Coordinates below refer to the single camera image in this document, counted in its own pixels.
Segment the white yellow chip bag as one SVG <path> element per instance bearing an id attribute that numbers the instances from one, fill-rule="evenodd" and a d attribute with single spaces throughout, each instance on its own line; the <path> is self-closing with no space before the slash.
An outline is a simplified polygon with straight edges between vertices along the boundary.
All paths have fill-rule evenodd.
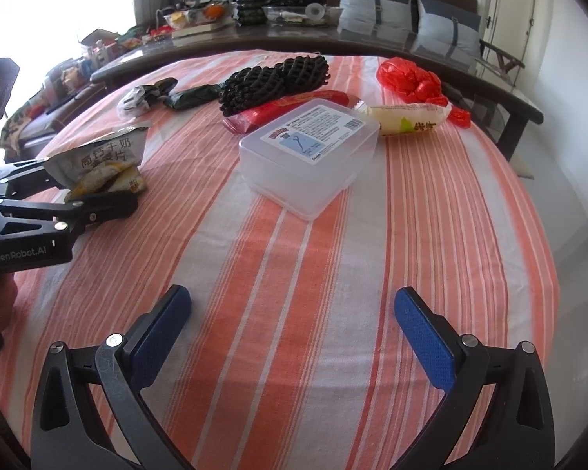
<path id="1" fill-rule="evenodd" d="M 128 191 L 140 194 L 146 182 L 140 173 L 148 125 L 111 130 L 44 162 L 44 170 L 69 193 L 67 202 L 96 193 Z"/>

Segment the dark green wrapper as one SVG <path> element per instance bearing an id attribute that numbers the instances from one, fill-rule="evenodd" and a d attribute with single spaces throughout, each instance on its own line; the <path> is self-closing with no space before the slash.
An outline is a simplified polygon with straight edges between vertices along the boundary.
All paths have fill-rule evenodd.
<path id="1" fill-rule="evenodd" d="M 221 91 L 222 86 L 220 84 L 201 85 L 168 94 L 163 99 L 163 104 L 167 108 L 176 110 L 176 112 L 184 112 L 218 100 Z"/>

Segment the clear plastic box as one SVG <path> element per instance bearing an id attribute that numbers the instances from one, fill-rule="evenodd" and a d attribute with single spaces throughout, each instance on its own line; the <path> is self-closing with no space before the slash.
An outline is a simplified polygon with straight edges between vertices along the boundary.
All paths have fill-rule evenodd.
<path id="1" fill-rule="evenodd" d="M 243 137 L 249 188 L 303 220 L 315 220 L 372 160 L 380 124 L 326 99 L 303 103 Z"/>

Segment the yellow white snack wrapper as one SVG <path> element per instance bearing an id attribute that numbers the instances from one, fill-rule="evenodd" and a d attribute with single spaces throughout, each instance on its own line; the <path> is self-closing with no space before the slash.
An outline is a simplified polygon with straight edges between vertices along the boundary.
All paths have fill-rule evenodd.
<path id="1" fill-rule="evenodd" d="M 429 103 L 370 106 L 360 102 L 356 109 L 380 124 L 381 136 L 417 134 L 435 130 L 444 123 L 451 112 L 451 105 Z"/>

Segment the black white crumpled wrapper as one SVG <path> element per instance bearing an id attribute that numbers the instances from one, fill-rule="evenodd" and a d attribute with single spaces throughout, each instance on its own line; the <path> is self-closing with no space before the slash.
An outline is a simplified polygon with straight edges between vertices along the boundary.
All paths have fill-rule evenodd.
<path id="1" fill-rule="evenodd" d="M 177 84 L 175 78 L 165 78 L 155 84 L 135 86 L 124 94 L 116 105 L 116 112 L 121 119 L 141 117 L 163 102 Z"/>

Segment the red snack wrapper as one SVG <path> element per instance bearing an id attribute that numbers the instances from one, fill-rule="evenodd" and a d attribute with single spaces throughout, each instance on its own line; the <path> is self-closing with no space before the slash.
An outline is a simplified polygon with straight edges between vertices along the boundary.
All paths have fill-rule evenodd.
<path id="1" fill-rule="evenodd" d="M 239 112 L 237 115 L 225 117 L 222 121 L 226 130 L 230 133 L 245 135 L 252 133 L 258 128 L 282 117 L 288 112 L 311 101 L 329 101 L 348 108 L 355 108 L 360 98 L 339 90 L 316 90 L 305 94 L 294 94 L 294 96 L 267 102 L 260 106 L 249 108 Z"/>

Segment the black foam fruit net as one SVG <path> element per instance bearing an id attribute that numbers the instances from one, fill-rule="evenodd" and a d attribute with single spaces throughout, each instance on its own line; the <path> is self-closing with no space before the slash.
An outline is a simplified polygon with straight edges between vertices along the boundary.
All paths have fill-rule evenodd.
<path id="1" fill-rule="evenodd" d="M 322 55 L 290 57 L 273 67 L 252 67 L 234 72 L 221 86 L 220 109 L 224 117 L 325 86 L 330 79 Z"/>

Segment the fruit tray on book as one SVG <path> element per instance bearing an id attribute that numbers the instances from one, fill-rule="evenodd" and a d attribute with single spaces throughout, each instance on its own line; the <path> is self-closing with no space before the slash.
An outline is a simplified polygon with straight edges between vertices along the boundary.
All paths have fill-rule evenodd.
<path id="1" fill-rule="evenodd" d="M 233 9 L 227 1 L 210 1 L 203 6 L 186 6 L 163 16 L 173 38 L 213 32 L 235 24 Z"/>

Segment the orange white striped tablecloth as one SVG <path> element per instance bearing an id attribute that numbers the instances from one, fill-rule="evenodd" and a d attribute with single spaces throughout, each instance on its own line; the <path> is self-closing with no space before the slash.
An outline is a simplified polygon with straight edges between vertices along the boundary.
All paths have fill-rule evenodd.
<path id="1" fill-rule="evenodd" d="M 560 300 L 554 259 L 529 194 L 476 124 L 379 132 L 372 160 L 306 221 L 246 184 L 239 142 L 250 133 L 225 129 L 218 100 L 116 112 L 138 85 L 222 86 L 296 56 L 176 61 L 109 94 L 42 151 L 149 126 L 137 210 L 85 226 L 69 262 L 7 273 L 18 295 L 0 333 L 0 469 L 34 469 L 51 344 L 125 334 L 174 284 L 189 291 L 191 316 L 141 397 L 190 469 L 395 469 L 444 397 L 397 323 L 406 286 L 458 334 L 498 348 L 528 341 L 544 367 Z M 409 104 L 377 81 L 385 58 L 325 59 L 330 79 L 317 90 Z"/>

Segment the black ribbed plant pot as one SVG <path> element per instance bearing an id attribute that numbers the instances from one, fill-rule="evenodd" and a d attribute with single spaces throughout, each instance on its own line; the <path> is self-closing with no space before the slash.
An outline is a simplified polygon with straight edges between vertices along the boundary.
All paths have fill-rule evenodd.
<path id="1" fill-rule="evenodd" d="M 236 0 L 236 21 L 239 26 L 265 24 L 267 16 L 265 16 L 263 6 L 268 2 L 269 0 Z"/>

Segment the roll of clear tape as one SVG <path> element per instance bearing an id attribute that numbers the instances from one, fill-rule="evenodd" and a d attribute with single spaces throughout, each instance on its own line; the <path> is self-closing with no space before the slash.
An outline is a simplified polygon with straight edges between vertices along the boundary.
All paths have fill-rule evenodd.
<path id="1" fill-rule="evenodd" d="M 325 6 L 321 3 L 313 2 L 305 7 L 305 17 L 312 22 L 322 21 L 325 13 Z"/>

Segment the red plastic bag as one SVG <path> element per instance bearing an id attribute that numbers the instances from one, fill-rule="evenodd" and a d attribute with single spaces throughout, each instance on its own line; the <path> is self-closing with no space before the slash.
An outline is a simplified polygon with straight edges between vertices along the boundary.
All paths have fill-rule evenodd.
<path id="1" fill-rule="evenodd" d="M 458 108 L 443 95 L 440 78 L 413 61 L 401 57 L 389 58 L 378 67 L 376 79 L 383 88 L 400 97 L 403 102 L 449 106 L 452 124 L 461 128 L 469 128 L 472 124 L 469 111 Z"/>

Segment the dark wooden coffee table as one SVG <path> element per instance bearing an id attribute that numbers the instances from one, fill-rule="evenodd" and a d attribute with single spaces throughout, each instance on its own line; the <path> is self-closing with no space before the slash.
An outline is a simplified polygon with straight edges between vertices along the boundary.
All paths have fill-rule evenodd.
<path id="1" fill-rule="evenodd" d="M 319 27 L 230 24 L 193 36 L 166 37 L 123 54 L 95 71 L 90 81 L 112 90 L 173 61 L 251 49 L 325 56 L 398 56 L 413 61 L 442 80 L 443 93 L 472 114 L 506 159 L 513 156 L 528 123 L 544 122 L 539 106 L 511 79 L 510 73 L 524 64 L 503 50 L 482 42 L 479 53 L 472 55 L 408 29 L 344 18 L 337 25 Z M 493 53 L 495 64 L 481 56 L 484 50 Z"/>

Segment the dark brown sofa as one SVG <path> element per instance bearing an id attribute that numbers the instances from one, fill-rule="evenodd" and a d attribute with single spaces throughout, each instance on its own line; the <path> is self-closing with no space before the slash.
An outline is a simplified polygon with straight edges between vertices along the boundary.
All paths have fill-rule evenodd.
<path id="1" fill-rule="evenodd" d="M 523 62 L 480 36 L 476 0 L 214 0 L 255 4 L 254 20 L 215 31 L 184 31 L 127 50 L 85 76 L 85 86 L 36 118 L 8 120 L 1 147 L 9 163 L 33 159 L 77 116 L 148 72 L 173 61 L 239 50 L 262 49 L 328 55 L 425 58 L 427 68 L 447 74 L 443 90 L 458 101 L 474 96 L 473 77 L 485 50 L 498 58 L 492 70 L 503 79 Z"/>

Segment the white door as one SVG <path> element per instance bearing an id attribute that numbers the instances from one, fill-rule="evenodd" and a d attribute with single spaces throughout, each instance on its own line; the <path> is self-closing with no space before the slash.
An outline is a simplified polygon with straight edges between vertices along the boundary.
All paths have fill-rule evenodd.
<path id="1" fill-rule="evenodd" d="M 514 84 L 524 69 L 536 0 L 491 0 L 482 57 Z"/>

